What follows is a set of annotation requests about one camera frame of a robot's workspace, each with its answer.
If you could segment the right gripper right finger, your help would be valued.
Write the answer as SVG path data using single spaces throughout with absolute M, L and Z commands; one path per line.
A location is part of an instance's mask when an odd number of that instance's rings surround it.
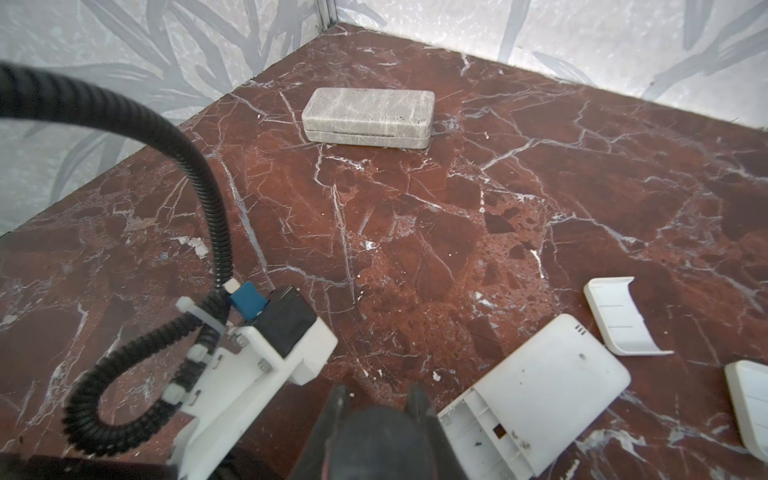
M 436 478 L 467 480 L 468 477 L 441 426 L 437 410 L 421 385 L 409 386 L 405 412 L 426 434 L 431 460 L 436 468 Z

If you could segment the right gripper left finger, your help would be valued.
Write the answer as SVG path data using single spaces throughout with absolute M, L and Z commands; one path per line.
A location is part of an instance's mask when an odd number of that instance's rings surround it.
M 294 465 L 290 479 L 324 479 L 324 465 L 331 440 L 350 411 L 351 389 L 336 385 L 322 408 L 317 422 Z

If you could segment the white remote control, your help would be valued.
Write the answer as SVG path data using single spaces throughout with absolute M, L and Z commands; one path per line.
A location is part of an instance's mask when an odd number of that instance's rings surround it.
M 438 415 L 470 479 L 541 475 L 630 385 L 569 314 L 533 335 Z

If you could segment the white battery cover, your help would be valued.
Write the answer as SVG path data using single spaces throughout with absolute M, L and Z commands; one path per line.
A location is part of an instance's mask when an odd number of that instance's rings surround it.
M 634 277 L 593 278 L 584 295 L 607 349 L 618 356 L 667 356 L 652 339 L 629 286 Z
M 740 438 L 750 454 L 767 462 L 767 366 L 739 360 L 725 376 Z

